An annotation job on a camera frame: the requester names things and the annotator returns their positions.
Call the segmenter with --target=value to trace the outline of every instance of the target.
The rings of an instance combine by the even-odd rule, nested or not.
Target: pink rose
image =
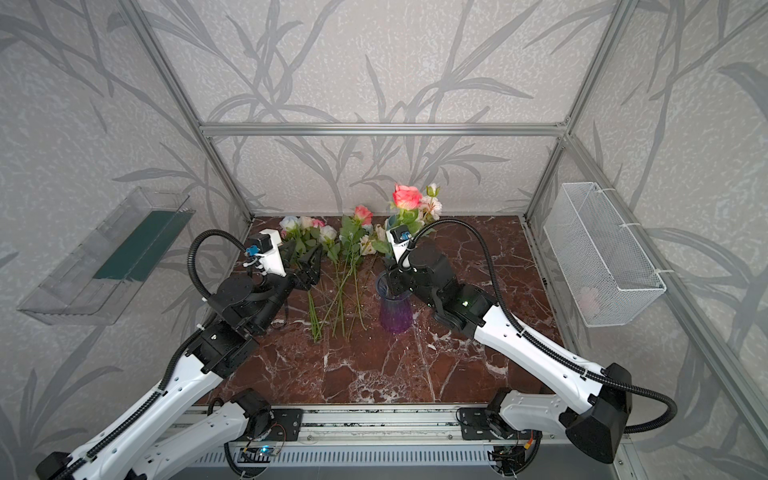
[[[401,210],[413,210],[419,206],[422,193],[416,187],[395,184],[395,193],[392,194],[395,206]]]
[[[355,218],[360,220],[360,225],[370,225],[373,214],[363,205],[358,205],[355,207]]]

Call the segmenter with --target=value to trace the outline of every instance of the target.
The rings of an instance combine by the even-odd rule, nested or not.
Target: metal bar
[[[187,126],[192,131],[192,135],[195,136],[197,143],[200,144],[200,148],[206,154],[206,157],[208,158],[211,167],[214,169],[214,172],[216,172],[221,181],[224,183],[224,187],[230,193],[238,208],[240,208],[240,210],[243,212],[243,215],[245,215],[245,217],[250,220],[251,213],[250,208],[248,207],[248,203],[237,189],[237,185],[230,175],[227,166],[221,160],[221,157],[219,157],[219,154],[216,152],[213,145],[211,145],[208,139],[205,138],[200,132],[200,120],[197,118],[197,115],[194,112],[192,102],[184,93],[184,90],[181,87],[181,83],[174,73],[173,68],[170,66],[170,61],[165,55],[165,52],[163,51],[160,42],[157,40],[157,37],[154,35],[152,27],[149,25],[149,21],[144,15],[144,12],[141,10],[141,6],[139,6],[138,1],[118,0],[118,5],[120,6],[121,13],[125,18],[127,25],[131,28],[131,30],[134,31],[134,34],[136,35],[139,43],[144,48],[144,52],[152,61],[152,64],[157,70],[157,73],[160,75],[161,80],[163,83],[165,83],[166,88],[170,92],[170,96],[174,99],[176,105],[179,107],[181,116],[184,117],[184,121],[187,122]]]
[[[538,276],[541,278],[541,282],[544,284],[544,292],[547,294],[547,300],[549,300],[549,306],[552,308],[552,316],[554,317],[554,323],[560,330],[560,338],[563,339],[563,346],[571,350],[577,355],[581,355],[581,348],[576,341],[576,335],[573,333],[571,325],[568,323],[568,318],[565,316],[565,308],[561,302],[558,291],[554,288],[554,282],[551,281],[552,272],[544,262],[544,257],[541,255],[541,250],[538,248],[538,243],[533,237],[531,231],[531,225],[524,217],[520,217],[520,224],[523,227],[525,233],[525,239],[528,241],[528,247],[531,249],[533,255],[533,263],[538,271]]]
[[[533,217],[533,212],[538,205],[538,202],[541,200],[541,196],[544,195],[549,180],[552,179],[552,175],[554,175],[555,171],[557,171],[560,166],[560,157],[563,154],[562,136],[557,137],[557,139],[558,141],[554,144],[554,150],[549,155],[547,166],[544,167],[544,171],[541,172],[541,178],[538,179],[536,190],[533,190],[533,197],[531,198],[531,201],[528,202],[528,208],[523,215],[526,220]]]
[[[638,0],[619,0],[616,4],[614,14],[608,22],[605,34],[598,47],[592,63],[587,70],[587,75],[576,94],[576,99],[571,107],[571,112],[566,118],[568,124],[566,131],[571,133],[576,127],[579,117],[584,113],[589,98],[592,96],[595,87],[597,87],[600,78],[605,72],[605,67],[611,60],[611,56],[616,51],[616,47],[624,34],[624,30],[629,24],[632,12],[637,6]]]
[[[578,138],[566,134],[563,139],[566,150],[572,153],[574,161],[587,180],[597,183],[601,188],[613,188],[611,182]],[[639,223],[624,199],[615,190],[606,190],[604,193],[625,222]],[[672,266],[644,228],[635,227],[634,235],[656,268],[672,270]],[[723,337],[715,330],[712,322],[699,307],[680,277],[674,273],[662,273],[661,275],[664,275],[664,282],[667,284],[667,293],[664,298],[667,300],[672,313],[690,341],[701,353],[704,361],[707,362],[713,375],[720,381],[723,391],[733,403],[736,411],[742,415],[744,423],[755,436],[757,443],[768,455],[768,402],[766,397],[744,370],[736,355],[728,348]]]
[[[324,135],[389,135],[431,137],[462,135],[473,137],[559,137],[562,124],[278,124],[210,123],[200,129],[206,137],[274,137]]]
[[[581,82],[581,86],[576,94],[571,110],[565,118],[564,124],[566,132],[571,133],[574,130],[578,119],[581,117],[581,114],[584,113],[584,109],[587,107],[587,102],[589,101],[590,96],[592,96],[594,89],[597,87],[598,82],[605,71],[606,65],[611,60],[611,56],[614,51],[616,51],[616,47],[621,40],[621,36],[624,34],[624,30],[627,28],[627,24],[629,24],[632,12],[634,12],[635,7],[637,6],[637,1],[638,0],[619,0],[617,2],[616,9],[611,16],[611,20],[608,22],[608,27],[605,29],[603,38],[600,40],[598,51],[595,53],[594,58],[587,69],[587,74]],[[528,210],[525,212],[526,218],[530,218],[531,215],[533,215],[533,211],[541,199],[541,195],[544,193],[547,184],[549,184],[549,180],[560,166],[560,159],[562,158],[560,152],[558,152],[560,147],[560,142],[558,142],[556,150],[552,152],[544,174],[541,176],[536,190],[534,190],[534,196],[531,198],[531,203],[528,204]]]

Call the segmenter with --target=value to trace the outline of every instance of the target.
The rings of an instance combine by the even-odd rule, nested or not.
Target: red marble surface
[[[561,344],[560,333],[541,285],[531,251],[517,217],[463,217],[488,242],[498,280],[510,309],[528,325]],[[327,219],[338,226],[338,218]],[[260,217],[252,232],[276,227],[280,218]],[[478,242],[463,227],[443,225],[430,236],[448,256],[460,281],[492,291]],[[527,393],[549,392],[546,386],[501,353],[453,333],[432,319],[432,311],[412,299],[413,326],[399,335],[382,329],[373,282],[383,270],[381,259],[366,258],[359,268],[363,325],[354,320],[354,286],[345,289],[346,327],[336,335],[326,327],[315,343],[309,333],[307,294],[291,293],[276,327],[258,338],[260,347],[212,395],[225,400],[251,387],[276,404],[357,402],[488,402],[500,387]],[[236,267],[235,273],[242,272]],[[323,279],[313,290],[319,315],[333,294],[333,265],[323,261]]]

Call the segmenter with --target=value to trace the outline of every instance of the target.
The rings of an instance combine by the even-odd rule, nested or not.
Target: black mounting plate
[[[302,409],[272,409],[275,415],[274,425],[270,432],[264,437],[265,442],[295,442],[299,439],[299,430],[301,430],[301,418],[304,415]]]
[[[500,439],[491,431],[488,425],[488,417],[485,415],[485,407],[465,407],[458,409],[456,418],[462,427],[463,440],[514,440],[528,439],[531,436],[529,430],[516,430],[508,439]]]

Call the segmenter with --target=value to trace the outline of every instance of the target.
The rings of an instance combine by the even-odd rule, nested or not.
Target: leaf pattern wallpaper
[[[0,2],[0,478],[34,478],[53,450],[112,422],[204,315],[186,274],[202,230],[244,234],[235,206],[114,2]],[[16,310],[136,186],[195,209],[112,326],[47,326]],[[206,242],[209,286],[235,252]]]
[[[768,394],[766,14],[765,1],[638,6],[576,134]],[[566,154],[531,223],[584,354],[677,401],[668,427],[632,435],[649,478],[768,478],[768,460],[663,300],[624,327],[584,328],[541,229],[558,185],[583,180]],[[655,412],[636,402],[633,416]]]
[[[141,1],[203,121],[355,123],[562,121],[614,3]],[[395,181],[447,186],[453,213],[522,213],[554,145],[214,141],[254,211],[311,214],[385,212]]]

